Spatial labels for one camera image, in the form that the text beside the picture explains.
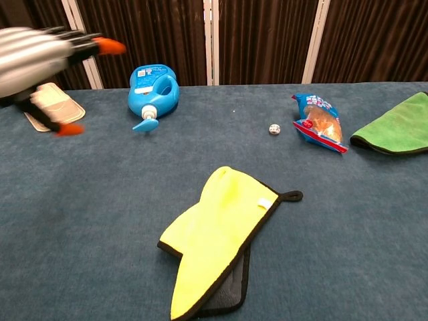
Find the white tag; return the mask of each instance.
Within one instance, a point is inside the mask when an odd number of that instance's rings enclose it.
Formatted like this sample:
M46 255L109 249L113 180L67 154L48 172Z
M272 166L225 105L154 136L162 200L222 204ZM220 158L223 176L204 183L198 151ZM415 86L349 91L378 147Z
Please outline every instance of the white tag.
M143 87L143 88L136 88L134 92L136 94L147 94L148 92L151 92L153 90L153 86L150 87Z
M272 202L267 199L259 199L258 205L263 207L264 209L270 209L272 206Z

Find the black trim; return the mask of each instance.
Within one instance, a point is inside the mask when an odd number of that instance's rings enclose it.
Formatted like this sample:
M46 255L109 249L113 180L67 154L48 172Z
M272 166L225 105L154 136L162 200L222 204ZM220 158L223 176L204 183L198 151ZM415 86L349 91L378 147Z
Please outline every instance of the black trim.
M376 146L374 144L371 144L367 139L359 136L359 135L352 135L349 138L349 141L352 145L364 149L371 149L375 150L377 152L383 152L385 154L392 154L392 155L410 155L410 154L420 154L422 152L428 152L428 146L423 148L418 148L414 150L405 150L403 152L393 152L391 150L388 150L383 147Z
M248 246L243 253L243 269L242 269L242 281L241 281L241 299L236 305L229 306L227 308L218 308L218 309L210 309L210 310L198 310L198 312L191 317L193 318L207 318L210 316L218 316L220 314L227 314L233 311L238 310L245 298L247 296L247 288L248 288L248 276L249 276L249 256L250 256L250 247Z
M195 314L199 311L199 309L203 306L203 304L217 291L217 289L220 287L220 285L224 282L225 278L231 273L233 268L235 267L238 259L243 255L243 252L247 247L249 247L249 244L254 239L255 235L258 233L258 231L261 229L261 227L264 225L264 223L272 216L274 211L281 205L283 201L291 201L296 202L300 201L303 198L303 193L301 191L291 191L287 193L278 193L274 191L271 187L267 186L266 184L260 182L265 187L269 188L271 191L273 191L275 194L278 195L278 198L275 200L274 204L269 208L269 210L266 211L265 215L259 220L258 224L254 227L253 231L247 236L245 241L241 244L239 247L236 256L231 260L230 264L221 272L218 279L216 279L213 284L209 287L209 289L199 298L199 300L189 309L187 312L185 312L182 316L172 319L172 321L184 321L191 319L195 316ZM178 252L177 250L173 249L168 244L163 243L162 241L158 242L157 245L161 249L165 249L169 253L174 253L175 256L180 255L179 257L182 257L183 254Z

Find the towel label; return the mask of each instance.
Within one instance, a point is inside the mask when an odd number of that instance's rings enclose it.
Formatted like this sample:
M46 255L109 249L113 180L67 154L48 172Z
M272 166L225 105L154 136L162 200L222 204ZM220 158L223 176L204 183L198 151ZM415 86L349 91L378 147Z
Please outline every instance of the towel label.
M270 209L272 207L272 202L268 199L261 198L259 199L258 205L263 207L264 209Z

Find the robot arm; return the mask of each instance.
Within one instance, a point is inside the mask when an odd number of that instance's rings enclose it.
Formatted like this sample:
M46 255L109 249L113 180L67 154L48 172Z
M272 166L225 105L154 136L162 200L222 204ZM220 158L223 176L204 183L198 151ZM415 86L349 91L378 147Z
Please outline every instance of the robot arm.
M123 54L121 43L62 27L31 29L12 27L0 30L0 105L16 105L60 136L80 134L77 124L59 124L30 101L45 79L91 56Z

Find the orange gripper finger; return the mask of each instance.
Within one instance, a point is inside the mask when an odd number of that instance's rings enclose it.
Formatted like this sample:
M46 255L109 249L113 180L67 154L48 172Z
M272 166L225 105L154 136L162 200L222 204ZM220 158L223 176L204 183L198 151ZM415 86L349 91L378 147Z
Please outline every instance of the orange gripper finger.
M73 136L79 135L85 131L83 126L77 124L61 124L60 131L57 132L56 136Z
M100 55L120 55L126 52L125 45L119 41L104 37L97 37L92 40L98 44Z

